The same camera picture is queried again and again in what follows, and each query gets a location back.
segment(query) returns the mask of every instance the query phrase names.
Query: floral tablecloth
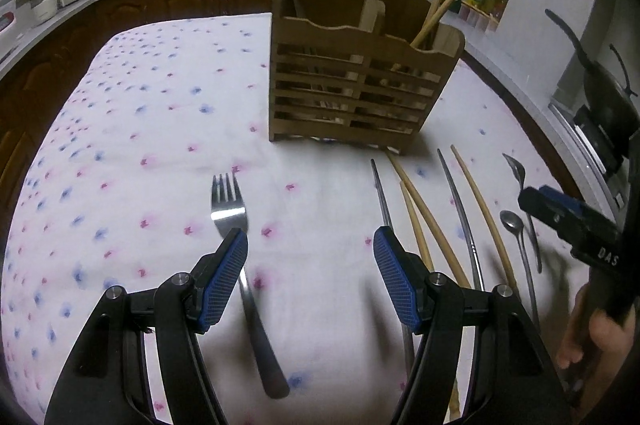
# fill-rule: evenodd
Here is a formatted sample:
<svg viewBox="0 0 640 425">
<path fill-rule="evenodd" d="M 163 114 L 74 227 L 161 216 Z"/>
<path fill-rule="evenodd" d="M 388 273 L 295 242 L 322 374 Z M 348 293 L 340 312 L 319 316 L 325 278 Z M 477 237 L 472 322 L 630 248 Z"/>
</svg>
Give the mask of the floral tablecloth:
<svg viewBox="0 0 640 425">
<path fill-rule="evenodd" d="M 268 141 L 270 25 L 270 14 L 260 14 L 121 33 L 96 55 L 50 128 L 15 211 L 0 308 L 11 383 L 37 422 L 106 288 L 157 287 L 217 248 L 211 179 L 234 171 L 248 208 L 248 276 L 291 393 L 279 401 L 264 394 L 235 290 L 220 323 L 198 337 L 229 423 L 388 423 L 405 375 L 401 328 L 372 253 L 382 218 L 369 159 L 378 161 L 396 234 L 415 249 L 398 177 L 375 150 Z M 507 107 L 459 63 L 416 152 L 401 160 L 470 278 L 435 153 L 444 151 L 492 287 L 504 274 L 452 143 L 496 220 L 500 209 L 517 211 L 518 185 L 502 152 L 524 163 L 530 184 L 557 183 Z M 500 231 L 528 308 L 516 241 Z M 450 275 L 425 233 L 436 268 Z M 536 293 L 543 338 L 553 349 L 587 270 L 552 231 L 538 224 L 538 233 L 545 271 L 534 274 Z M 154 346 L 148 335 L 154 408 L 170 422 Z M 465 334 L 462 401 L 471 354 Z"/>
</svg>

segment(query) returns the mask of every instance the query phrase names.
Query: white tablecloth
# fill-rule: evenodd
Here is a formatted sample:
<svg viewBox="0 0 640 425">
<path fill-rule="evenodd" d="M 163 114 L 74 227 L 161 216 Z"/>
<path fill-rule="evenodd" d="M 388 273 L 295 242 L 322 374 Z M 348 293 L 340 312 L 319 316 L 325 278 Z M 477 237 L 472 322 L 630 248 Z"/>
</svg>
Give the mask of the white tablecloth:
<svg viewBox="0 0 640 425">
<path fill-rule="evenodd" d="M 96 55 L 47 134 L 18 201 L 1 292 L 11 382 L 37 422 L 107 287 L 157 287 L 217 248 L 211 179 L 236 171 L 250 224 L 248 276 L 292 391 L 279 401 L 265 396 L 235 290 L 220 323 L 199 337 L 229 422 L 388 423 L 405 375 L 400 325 L 372 253 L 382 218 L 369 159 L 378 161 L 396 234 L 415 250 L 398 177 L 372 149 L 268 141 L 270 23 L 270 14 L 217 17 L 119 34 Z M 415 153 L 401 161 L 470 278 L 435 153 L 443 150 L 491 288 L 504 274 L 452 143 L 497 221 L 500 209 L 517 211 L 518 185 L 502 152 L 524 163 L 528 183 L 557 183 L 507 107 L 459 63 Z M 534 277 L 543 337 L 553 349 L 587 270 L 552 231 L 537 229 L 546 262 Z M 516 241 L 500 230 L 528 309 Z M 451 275 L 426 225 L 425 234 L 436 268 Z M 152 335 L 146 344 L 156 415 L 170 421 Z M 471 351 L 465 335 L 462 402 Z"/>
</svg>

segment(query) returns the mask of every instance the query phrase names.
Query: metal bolt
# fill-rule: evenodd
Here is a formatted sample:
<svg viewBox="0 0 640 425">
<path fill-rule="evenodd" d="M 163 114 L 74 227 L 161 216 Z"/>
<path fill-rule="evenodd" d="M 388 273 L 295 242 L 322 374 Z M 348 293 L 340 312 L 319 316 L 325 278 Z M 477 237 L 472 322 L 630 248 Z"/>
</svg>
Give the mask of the metal bolt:
<svg viewBox="0 0 640 425">
<path fill-rule="evenodd" d="M 173 282 L 176 286 L 182 286 L 183 284 L 187 284 L 190 280 L 191 276 L 186 272 L 176 273 L 172 278 L 171 282 Z"/>
<path fill-rule="evenodd" d="M 122 288 L 120 286 L 111 286 L 106 292 L 105 295 L 107 299 L 117 299 L 120 295 L 122 295 Z"/>
<path fill-rule="evenodd" d="M 501 295 L 503 297 L 511 297 L 511 295 L 513 295 L 513 290 L 506 284 L 500 284 L 500 286 L 498 286 L 498 295 Z"/>
<path fill-rule="evenodd" d="M 434 271 L 432 274 L 430 274 L 429 280 L 436 286 L 443 286 L 447 282 L 447 277 L 439 271 Z"/>
</svg>

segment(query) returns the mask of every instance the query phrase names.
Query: metal fork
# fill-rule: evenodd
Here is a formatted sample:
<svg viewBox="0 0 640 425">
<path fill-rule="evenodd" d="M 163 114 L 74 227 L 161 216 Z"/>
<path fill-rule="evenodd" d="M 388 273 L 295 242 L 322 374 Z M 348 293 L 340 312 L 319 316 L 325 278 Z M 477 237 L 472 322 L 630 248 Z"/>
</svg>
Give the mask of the metal fork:
<svg viewBox="0 0 640 425">
<path fill-rule="evenodd" d="M 246 232 L 249 227 L 246 207 L 244 206 L 244 201 L 242 201 L 236 175 L 233 174 L 233 189 L 231 189 L 229 174 L 225 174 L 225 179 L 226 182 L 223 182 L 222 174 L 220 178 L 213 176 L 213 185 L 211 186 L 211 219 L 216 224 L 216 228 L 222 238 L 232 228 L 240 228 Z M 289 394 L 289 384 L 282 374 L 280 364 L 273 353 L 273 349 L 271 349 L 267 333 L 262 326 L 244 267 L 240 270 L 238 285 L 249 330 L 249 340 L 254 350 L 255 363 L 258 367 L 264 392 L 273 399 L 284 398 Z"/>
</svg>

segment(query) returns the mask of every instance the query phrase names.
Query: frying pan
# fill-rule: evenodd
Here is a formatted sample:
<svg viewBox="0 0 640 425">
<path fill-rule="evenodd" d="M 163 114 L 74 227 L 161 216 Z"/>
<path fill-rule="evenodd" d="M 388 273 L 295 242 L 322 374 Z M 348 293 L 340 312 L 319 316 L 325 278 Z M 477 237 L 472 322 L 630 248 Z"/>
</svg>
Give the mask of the frying pan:
<svg viewBox="0 0 640 425">
<path fill-rule="evenodd" d="M 545 10 L 545 14 L 567 35 L 574 45 L 580 64 L 585 69 L 584 93 L 594 122 L 602 128 L 613 147 L 620 154 L 628 157 L 629 138 L 640 128 L 640 117 L 630 99 L 631 95 L 636 97 L 638 95 L 631 90 L 629 77 L 620 54 L 613 44 L 609 45 L 625 74 L 624 88 L 602 65 L 589 59 L 580 40 L 564 20 L 549 9 Z"/>
</svg>

